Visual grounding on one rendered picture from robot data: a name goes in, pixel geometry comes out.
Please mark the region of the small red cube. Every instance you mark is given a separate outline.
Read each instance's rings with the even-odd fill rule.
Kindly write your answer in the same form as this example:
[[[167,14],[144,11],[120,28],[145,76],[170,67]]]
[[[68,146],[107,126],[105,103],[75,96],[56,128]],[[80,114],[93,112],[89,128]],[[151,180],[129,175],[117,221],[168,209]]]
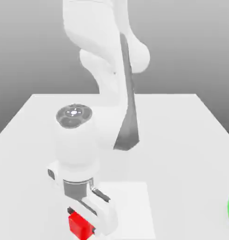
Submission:
[[[79,239],[87,240],[94,234],[94,226],[74,211],[68,217],[70,231]]]

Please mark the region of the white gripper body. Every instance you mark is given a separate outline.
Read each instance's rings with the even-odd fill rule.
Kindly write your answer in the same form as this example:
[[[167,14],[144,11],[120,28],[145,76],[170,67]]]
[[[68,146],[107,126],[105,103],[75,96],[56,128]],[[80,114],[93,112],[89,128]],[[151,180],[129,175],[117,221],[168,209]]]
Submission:
[[[114,202],[107,195],[91,191],[81,200],[69,199],[69,207],[95,228],[95,236],[108,236],[118,227]]]

